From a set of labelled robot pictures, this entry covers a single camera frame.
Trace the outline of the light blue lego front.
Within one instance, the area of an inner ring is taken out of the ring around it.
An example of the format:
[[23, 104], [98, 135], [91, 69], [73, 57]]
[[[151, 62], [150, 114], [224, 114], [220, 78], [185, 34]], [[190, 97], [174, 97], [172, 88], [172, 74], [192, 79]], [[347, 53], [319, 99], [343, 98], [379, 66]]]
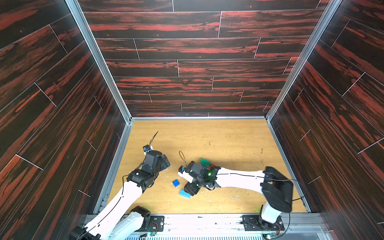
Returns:
[[182, 197], [188, 198], [188, 199], [191, 198], [191, 195], [189, 193], [187, 193], [184, 189], [180, 190], [179, 195]]

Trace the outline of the green long lego brick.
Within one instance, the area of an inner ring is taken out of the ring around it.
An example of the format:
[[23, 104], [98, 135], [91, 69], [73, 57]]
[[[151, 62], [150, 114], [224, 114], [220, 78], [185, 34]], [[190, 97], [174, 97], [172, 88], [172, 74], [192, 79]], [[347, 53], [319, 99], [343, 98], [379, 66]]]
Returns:
[[209, 167], [211, 166], [211, 162], [208, 161], [208, 160], [206, 160], [206, 159], [203, 159], [203, 158], [201, 158], [201, 160], [200, 160], [200, 164], [201, 164], [203, 167], [205, 167], [205, 168], [209, 168]]

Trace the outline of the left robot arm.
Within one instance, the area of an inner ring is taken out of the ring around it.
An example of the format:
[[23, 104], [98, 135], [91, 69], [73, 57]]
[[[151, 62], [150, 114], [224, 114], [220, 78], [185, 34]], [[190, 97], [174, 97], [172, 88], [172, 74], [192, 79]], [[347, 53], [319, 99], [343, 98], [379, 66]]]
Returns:
[[70, 240], [107, 240], [129, 207], [153, 186], [159, 173], [170, 166], [166, 155], [147, 150], [145, 159], [123, 180], [123, 186], [109, 204], [85, 227], [75, 227]]

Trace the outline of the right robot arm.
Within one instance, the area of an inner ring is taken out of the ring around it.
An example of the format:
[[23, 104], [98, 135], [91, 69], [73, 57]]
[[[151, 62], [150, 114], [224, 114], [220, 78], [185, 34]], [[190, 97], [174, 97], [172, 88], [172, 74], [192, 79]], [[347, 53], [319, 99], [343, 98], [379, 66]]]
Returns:
[[202, 188], [238, 188], [264, 195], [267, 202], [261, 209], [260, 217], [270, 224], [274, 224], [281, 213], [292, 212], [293, 181], [273, 167], [266, 167], [263, 171], [246, 172], [218, 166], [207, 168], [190, 162], [186, 167], [179, 167], [178, 175], [187, 180], [184, 191], [191, 196], [196, 195]]

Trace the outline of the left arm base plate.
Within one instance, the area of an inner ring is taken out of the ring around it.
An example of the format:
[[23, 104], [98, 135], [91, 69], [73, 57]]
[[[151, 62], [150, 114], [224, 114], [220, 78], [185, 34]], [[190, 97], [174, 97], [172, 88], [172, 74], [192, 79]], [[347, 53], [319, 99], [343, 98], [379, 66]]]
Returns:
[[165, 216], [150, 215], [145, 217], [142, 227], [138, 232], [163, 232]]

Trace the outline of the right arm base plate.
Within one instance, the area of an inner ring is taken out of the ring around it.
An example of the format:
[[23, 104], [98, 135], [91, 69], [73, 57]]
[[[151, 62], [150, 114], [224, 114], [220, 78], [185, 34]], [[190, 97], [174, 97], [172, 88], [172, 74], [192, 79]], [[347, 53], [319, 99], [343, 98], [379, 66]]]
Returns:
[[279, 232], [285, 230], [281, 216], [278, 216], [275, 223], [271, 224], [260, 218], [260, 215], [243, 215], [242, 221], [245, 231], [270, 231]]

